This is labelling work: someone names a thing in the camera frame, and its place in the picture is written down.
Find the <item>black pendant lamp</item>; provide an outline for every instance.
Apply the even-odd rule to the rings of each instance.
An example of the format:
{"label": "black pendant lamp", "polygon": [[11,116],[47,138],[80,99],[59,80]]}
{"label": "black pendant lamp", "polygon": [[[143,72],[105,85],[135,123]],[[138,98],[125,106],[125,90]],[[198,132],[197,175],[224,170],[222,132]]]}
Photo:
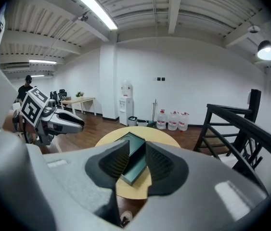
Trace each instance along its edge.
{"label": "black pendant lamp", "polygon": [[258,46],[258,58],[271,61],[271,42],[269,40],[262,41]]}

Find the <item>ceiling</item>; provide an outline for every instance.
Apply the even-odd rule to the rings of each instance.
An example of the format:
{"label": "ceiling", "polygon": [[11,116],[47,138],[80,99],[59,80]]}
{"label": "ceiling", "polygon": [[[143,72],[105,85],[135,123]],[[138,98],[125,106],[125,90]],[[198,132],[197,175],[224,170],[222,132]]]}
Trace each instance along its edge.
{"label": "ceiling", "polygon": [[[98,1],[117,23],[118,34],[134,37],[135,28],[147,32],[153,28],[154,36],[161,31],[175,36],[178,31],[196,30],[217,38],[223,47],[261,69],[271,65],[255,57],[259,43],[271,40],[271,14],[259,0]],[[84,13],[87,20],[82,21]],[[10,0],[5,19],[0,67],[6,73],[43,70],[51,74],[55,66],[48,64],[30,65],[27,70],[19,66],[16,70],[13,65],[27,64],[29,59],[66,64],[93,41],[109,40],[107,27],[79,0]],[[259,26],[260,32],[249,33],[251,25]]]}

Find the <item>potted plant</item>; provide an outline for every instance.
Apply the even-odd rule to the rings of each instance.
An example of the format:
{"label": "potted plant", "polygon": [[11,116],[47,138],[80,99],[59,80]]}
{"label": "potted plant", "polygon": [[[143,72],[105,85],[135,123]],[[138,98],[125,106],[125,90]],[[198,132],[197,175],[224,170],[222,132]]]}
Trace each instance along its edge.
{"label": "potted plant", "polygon": [[77,94],[76,94],[76,97],[79,98],[79,97],[83,97],[84,93],[81,92],[81,91],[78,91]]}

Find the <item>wooden desk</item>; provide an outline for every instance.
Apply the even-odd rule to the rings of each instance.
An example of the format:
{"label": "wooden desk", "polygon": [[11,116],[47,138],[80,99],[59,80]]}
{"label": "wooden desk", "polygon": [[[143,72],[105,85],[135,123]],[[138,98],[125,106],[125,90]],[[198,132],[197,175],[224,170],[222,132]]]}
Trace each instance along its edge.
{"label": "wooden desk", "polygon": [[62,109],[64,109],[63,104],[70,104],[72,108],[73,114],[76,114],[76,110],[74,109],[74,104],[75,103],[81,103],[81,112],[85,114],[85,107],[83,105],[84,102],[92,101],[92,106],[93,106],[93,112],[96,115],[96,110],[95,110],[95,98],[76,98],[72,100],[62,100],[60,103],[62,104]]}
{"label": "wooden desk", "polygon": [[[168,134],[155,128],[147,127],[126,127],[117,129],[101,138],[96,146],[114,142],[128,132],[134,133],[144,138],[146,141],[159,142],[180,147],[179,144]],[[147,190],[150,185],[151,176],[149,169],[146,168],[132,186],[125,183],[122,179],[119,179],[116,183],[116,194],[120,197],[129,199],[146,199]]]}

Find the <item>white column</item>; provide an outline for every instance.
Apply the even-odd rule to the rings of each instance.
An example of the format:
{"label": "white column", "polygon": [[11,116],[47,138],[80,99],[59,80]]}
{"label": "white column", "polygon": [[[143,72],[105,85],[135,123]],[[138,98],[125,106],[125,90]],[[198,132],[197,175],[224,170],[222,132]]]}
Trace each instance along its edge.
{"label": "white column", "polygon": [[100,49],[100,93],[102,114],[105,118],[118,118],[117,104],[117,34],[110,34],[110,41],[103,42]]}

